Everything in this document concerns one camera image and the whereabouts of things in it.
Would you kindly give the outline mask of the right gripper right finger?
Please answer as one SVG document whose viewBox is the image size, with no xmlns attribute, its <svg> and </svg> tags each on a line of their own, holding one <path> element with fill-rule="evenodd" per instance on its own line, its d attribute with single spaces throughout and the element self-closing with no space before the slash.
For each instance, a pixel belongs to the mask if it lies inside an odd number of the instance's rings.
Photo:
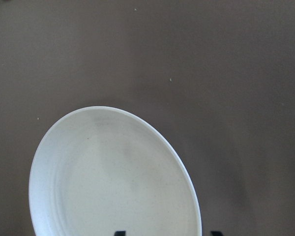
<svg viewBox="0 0 295 236">
<path fill-rule="evenodd" d="M 223 233 L 221 231 L 211 231 L 211 236 L 223 236 Z"/>
</svg>

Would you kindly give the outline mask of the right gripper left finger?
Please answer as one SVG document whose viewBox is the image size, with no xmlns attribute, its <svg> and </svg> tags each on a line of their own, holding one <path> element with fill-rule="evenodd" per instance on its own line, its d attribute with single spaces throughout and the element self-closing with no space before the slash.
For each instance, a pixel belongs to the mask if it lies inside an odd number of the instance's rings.
<svg viewBox="0 0 295 236">
<path fill-rule="evenodd" d="M 126 231 L 116 231 L 114 236 L 126 236 Z"/>
</svg>

